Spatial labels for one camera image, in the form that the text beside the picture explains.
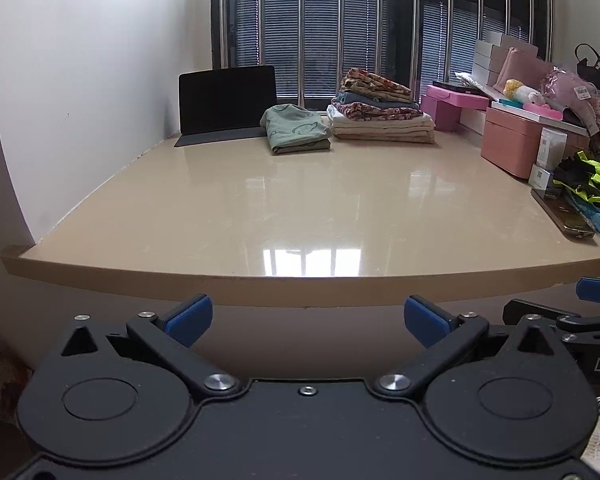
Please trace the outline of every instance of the stack of folded clothes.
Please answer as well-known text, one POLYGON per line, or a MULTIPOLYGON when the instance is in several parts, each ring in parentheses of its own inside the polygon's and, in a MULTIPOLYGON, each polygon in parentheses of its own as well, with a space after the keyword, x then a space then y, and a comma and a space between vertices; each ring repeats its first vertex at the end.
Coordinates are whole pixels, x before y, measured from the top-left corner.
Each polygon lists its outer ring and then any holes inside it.
POLYGON ((436 125, 413 102, 411 90, 360 68, 344 77, 327 115, 341 139, 434 142, 436 125))

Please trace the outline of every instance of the bag handle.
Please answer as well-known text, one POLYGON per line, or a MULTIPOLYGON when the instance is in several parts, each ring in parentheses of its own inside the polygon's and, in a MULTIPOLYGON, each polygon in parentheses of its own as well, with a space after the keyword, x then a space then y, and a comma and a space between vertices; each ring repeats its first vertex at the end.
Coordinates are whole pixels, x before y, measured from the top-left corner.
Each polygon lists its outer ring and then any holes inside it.
POLYGON ((594 64, 594 67, 597 67, 598 65, 600 65, 600 54, 598 54, 598 51, 593 48, 589 43, 581 43, 576 47, 576 50, 574 51, 574 54, 576 55, 576 59, 578 60, 578 62, 581 62, 582 60, 580 59, 580 56, 578 56, 578 51, 580 49, 581 46, 588 46, 593 53, 596 55, 596 57, 598 58, 598 60, 596 61, 596 63, 594 64))

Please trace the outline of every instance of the laptop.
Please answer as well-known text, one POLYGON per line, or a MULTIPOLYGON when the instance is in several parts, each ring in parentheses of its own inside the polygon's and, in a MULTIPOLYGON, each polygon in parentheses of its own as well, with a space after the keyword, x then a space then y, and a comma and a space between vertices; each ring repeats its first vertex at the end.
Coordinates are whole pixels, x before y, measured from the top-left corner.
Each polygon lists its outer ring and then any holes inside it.
POLYGON ((273 66, 182 74, 178 86, 182 136, 176 147, 267 136, 260 120, 278 104, 273 66))

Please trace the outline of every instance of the window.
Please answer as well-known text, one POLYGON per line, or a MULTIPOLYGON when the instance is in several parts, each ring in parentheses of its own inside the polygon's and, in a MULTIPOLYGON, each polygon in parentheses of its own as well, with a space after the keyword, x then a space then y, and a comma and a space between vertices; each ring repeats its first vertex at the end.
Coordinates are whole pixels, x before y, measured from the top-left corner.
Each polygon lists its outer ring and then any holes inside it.
MULTIPOLYGON (((298 102, 299 0, 263 0, 262 30, 258 31, 258 0, 225 0, 226 45, 229 66, 259 63, 276 68, 280 102, 298 102), (263 50, 258 50, 258 34, 263 50)), ((432 80, 444 79, 448 0, 420 0, 419 64, 417 80, 422 90, 432 80)), ((505 30, 506 0, 484 0, 484 30, 505 30)), ((510 0, 511 34, 528 41, 530 0, 510 0)), ((413 0, 344 0, 342 69, 376 69, 378 15, 382 17, 380 72, 407 86, 412 79, 411 44, 413 0)), ((303 85, 307 108, 324 110, 334 96, 342 74, 338 69, 338 0, 303 0, 303 85)), ((219 5, 214 0, 215 66, 217 55, 219 5)), ((536 29, 546 23, 546 3, 536 0, 536 29)), ((478 0, 454 0, 453 41, 449 78, 455 72, 471 72, 478 28, 478 0)))

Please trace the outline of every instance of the black screen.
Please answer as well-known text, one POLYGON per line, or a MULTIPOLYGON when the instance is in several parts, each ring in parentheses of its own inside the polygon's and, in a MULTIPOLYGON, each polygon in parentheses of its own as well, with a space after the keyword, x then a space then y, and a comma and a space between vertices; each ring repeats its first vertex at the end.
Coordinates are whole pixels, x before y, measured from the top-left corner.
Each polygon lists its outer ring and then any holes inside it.
POLYGON ((278 103, 269 65, 182 74, 179 87, 184 136, 260 126, 265 110, 278 103))

